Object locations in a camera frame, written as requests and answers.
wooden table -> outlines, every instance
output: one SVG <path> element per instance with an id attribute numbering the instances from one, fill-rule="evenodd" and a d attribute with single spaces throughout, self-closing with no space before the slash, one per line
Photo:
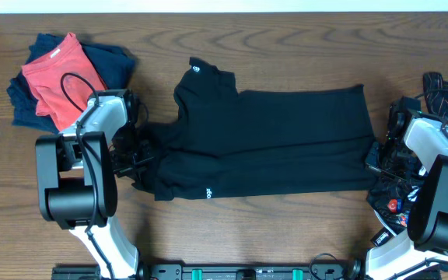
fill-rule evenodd
<path id="1" fill-rule="evenodd" d="M 448 80 L 448 13 L 0 15 L 0 279 L 49 279 L 57 263 L 93 262 L 75 237 L 40 216 L 34 142 L 44 133 L 11 125 L 5 92 L 39 32 L 69 31 L 138 59 L 130 87 L 153 121 L 176 118 L 173 88 L 192 55 L 235 72 L 238 89 L 364 83 L 380 139 L 390 102 L 420 93 L 423 72 Z M 130 180 L 117 182 L 117 215 L 148 262 L 361 257 L 381 227 L 364 191 L 154 202 Z"/>

white logo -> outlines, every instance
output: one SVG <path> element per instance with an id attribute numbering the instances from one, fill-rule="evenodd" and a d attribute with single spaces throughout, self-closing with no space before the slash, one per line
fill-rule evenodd
<path id="1" fill-rule="evenodd" d="M 425 166 L 421 166 L 421 168 L 419 169 L 418 175 L 419 176 L 425 176 L 426 174 L 426 167 Z"/>
<path id="2" fill-rule="evenodd" d="M 380 244 L 385 238 L 388 237 L 388 233 L 383 233 L 380 237 L 378 237 L 378 239 L 376 240 L 376 242 L 378 244 Z"/>

